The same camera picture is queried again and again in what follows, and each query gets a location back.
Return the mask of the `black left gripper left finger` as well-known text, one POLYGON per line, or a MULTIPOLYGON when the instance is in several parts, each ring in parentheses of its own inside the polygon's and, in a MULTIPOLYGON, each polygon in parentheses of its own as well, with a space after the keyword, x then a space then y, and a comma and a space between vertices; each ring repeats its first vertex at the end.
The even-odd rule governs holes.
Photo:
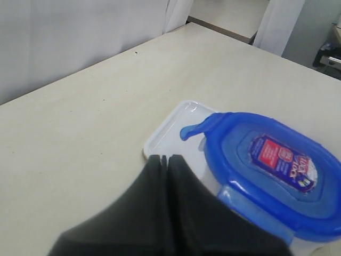
POLYGON ((131 186, 108 208, 63 232, 50 255, 170 255, 167 158, 149 157, 131 186))

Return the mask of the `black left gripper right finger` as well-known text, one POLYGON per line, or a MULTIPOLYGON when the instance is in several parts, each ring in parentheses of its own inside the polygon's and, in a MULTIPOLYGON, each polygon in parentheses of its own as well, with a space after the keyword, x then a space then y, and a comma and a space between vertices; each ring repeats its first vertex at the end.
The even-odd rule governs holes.
POLYGON ((216 198, 181 155, 168 161, 168 203, 178 255, 290 254, 283 240, 216 198))

